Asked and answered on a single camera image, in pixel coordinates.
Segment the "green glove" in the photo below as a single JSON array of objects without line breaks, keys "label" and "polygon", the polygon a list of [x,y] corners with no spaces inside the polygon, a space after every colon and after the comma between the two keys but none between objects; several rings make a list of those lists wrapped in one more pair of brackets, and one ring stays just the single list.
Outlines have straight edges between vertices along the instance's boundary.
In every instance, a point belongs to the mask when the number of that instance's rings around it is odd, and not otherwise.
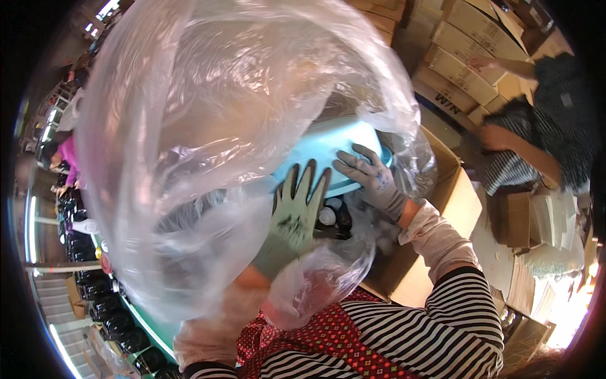
[{"label": "green glove", "polygon": [[315,173],[316,161],[312,159],[307,163],[297,187],[299,164],[295,164],[274,194],[269,234],[252,261],[257,270],[272,281],[286,265],[309,252],[313,228],[330,184],[331,170],[324,170],[308,202]]}]

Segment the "gray glove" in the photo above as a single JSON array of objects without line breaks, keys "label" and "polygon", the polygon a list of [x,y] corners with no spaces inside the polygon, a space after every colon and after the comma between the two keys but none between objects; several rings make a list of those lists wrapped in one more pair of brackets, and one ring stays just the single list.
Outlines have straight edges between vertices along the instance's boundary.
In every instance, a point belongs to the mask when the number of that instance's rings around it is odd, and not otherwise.
[{"label": "gray glove", "polygon": [[391,170],[381,162],[377,154],[366,146],[352,145],[353,151],[364,155],[371,164],[344,151],[334,160],[333,167],[364,187],[364,201],[385,212],[393,221],[398,222],[408,197],[398,190],[393,181]]}]

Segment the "hand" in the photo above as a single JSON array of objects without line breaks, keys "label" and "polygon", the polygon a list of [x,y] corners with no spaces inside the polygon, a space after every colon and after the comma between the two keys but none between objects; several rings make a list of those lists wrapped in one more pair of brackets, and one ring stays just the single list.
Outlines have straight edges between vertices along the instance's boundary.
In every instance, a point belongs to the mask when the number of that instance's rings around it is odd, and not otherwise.
[{"label": "hand", "polygon": [[494,124],[480,128],[480,140],[487,150],[512,150],[517,138],[519,138],[517,134]]},{"label": "hand", "polygon": [[331,170],[325,169],[309,202],[311,185],[316,173],[316,161],[307,163],[299,185],[299,165],[295,164],[274,195],[274,212],[267,239],[253,259],[252,265],[269,280],[301,255],[309,252],[313,228],[330,184]]},{"label": "hand", "polygon": [[344,151],[337,153],[341,161],[333,161],[333,167],[364,187],[364,201],[385,212],[397,222],[402,215],[407,196],[398,190],[391,170],[381,162],[377,154],[366,146],[352,145],[353,151],[364,155],[371,164]]},{"label": "hand", "polygon": [[67,184],[64,185],[63,187],[59,188],[57,190],[57,198],[60,198],[61,196],[63,196],[67,192],[68,188],[70,188],[70,186],[68,186]]},{"label": "hand", "polygon": [[467,65],[477,71],[482,71],[482,69],[498,69],[499,60],[492,56],[473,54],[467,59]]}]

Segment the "worker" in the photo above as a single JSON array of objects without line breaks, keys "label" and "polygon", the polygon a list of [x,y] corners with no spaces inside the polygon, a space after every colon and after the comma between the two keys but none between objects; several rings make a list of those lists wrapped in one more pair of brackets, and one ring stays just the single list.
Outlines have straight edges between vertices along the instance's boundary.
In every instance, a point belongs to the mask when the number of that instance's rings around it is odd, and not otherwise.
[{"label": "worker", "polygon": [[484,117],[480,139],[487,150],[496,152],[479,159],[477,166],[486,193],[539,175],[549,188],[588,192],[601,139],[596,103],[578,60],[561,53],[533,64],[475,54],[467,64],[478,71],[502,69],[538,82],[534,106],[520,96]]},{"label": "worker", "polygon": [[74,187],[80,188],[81,180],[80,161],[78,160],[78,150],[76,149],[76,139],[72,132],[56,132],[53,136],[53,142],[42,148],[42,163],[50,170],[55,170],[61,162],[66,161],[70,165],[70,171],[67,174],[65,185],[57,190],[57,197],[63,196],[67,189]]},{"label": "worker", "polygon": [[[360,183],[365,201],[402,228],[399,242],[411,242],[424,258],[434,284],[425,308],[386,304],[359,289],[301,329],[259,333],[262,318],[255,318],[271,281],[308,251],[330,182],[326,169],[307,201],[311,161],[298,186],[294,167],[276,189],[268,237],[225,291],[221,314],[182,323],[173,348],[184,378],[497,377],[503,334],[471,242],[427,200],[413,201],[398,190],[377,154],[358,144],[353,150],[368,161],[338,152],[333,167]],[[236,360],[242,364],[237,369]]]}]

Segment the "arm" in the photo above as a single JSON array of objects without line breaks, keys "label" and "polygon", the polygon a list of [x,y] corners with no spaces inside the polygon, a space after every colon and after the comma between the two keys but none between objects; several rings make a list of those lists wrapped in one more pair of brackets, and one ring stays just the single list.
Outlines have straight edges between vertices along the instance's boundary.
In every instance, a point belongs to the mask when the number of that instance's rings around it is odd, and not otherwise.
[{"label": "arm", "polygon": [[78,170],[75,167],[70,168],[70,172],[67,174],[67,179],[65,180],[65,185],[68,187],[73,187],[76,182],[76,176],[78,175]]},{"label": "arm", "polygon": [[[293,166],[276,189],[268,236],[251,264],[224,292],[222,312],[212,320],[198,318],[181,324],[173,347],[186,378],[233,376],[236,340],[246,324],[259,314],[271,282],[282,268],[311,251],[313,227],[331,174],[330,169],[324,170],[311,192],[315,169],[316,162],[312,160],[298,181],[299,165]],[[297,227],[284,227],[288,220],[304,221]]]},{"label": "arm", "polygon": [[562,182],[562,172],[556,158],[517,134],[498,125],[487,124],[480,129],[480,139],[488,150],[511,150],[518,154],[541,173],[548,186],[557,187]]},{"label": "arm", "polygon": [[478,71],[484,69],[503,69],[520,78],[536,80],[534,64],[530,62],[512,61],[510,59],[474,54],[467,60],[467,65]]},{"label": "arm", "polygon": [[499,67],[522,79],[536,80],[534,64],[530,62],[512,61],[510,59],[497,59]]},{"label": "arm", "polygon": [[398,241],[400,244],[412,243],[415,252],[430,268],[432,283],[460,267],[481,270],[471,242],[461,237],[427,200],[415,204],[408,199],[398,224],[405,230],[398,236]]},{"label": "arm", "polygon": [[259,314],[267,290],[244,289],[233,285],[225,291],[222,312],[212,320],[184,321],[173,340],[175,359],[185,371],[198,362],[236,367],[236,340],[242,328]]},{"label": "arm", "polygon": [[562,182],[562,172],[556,158],[515,134],[511,137],[510,149],[540,172],[550,187],[558,187],[560,185]]},{"label": "arm", "polygon": [[341,161],[333,166],[343,175],[364,186],[364,200],[384,211],[403,229],[399,242],[412,242],[415,252],[430,267],[429,277],[435,283],[447,272],[463,266],[480,268],[471,242],[461,237],[427,200],[419,204],[407,198],[396,187],[391,170],[370,149],[354,144],[353,150],[364,155],[370,164],[357,157],[338,152]]}]

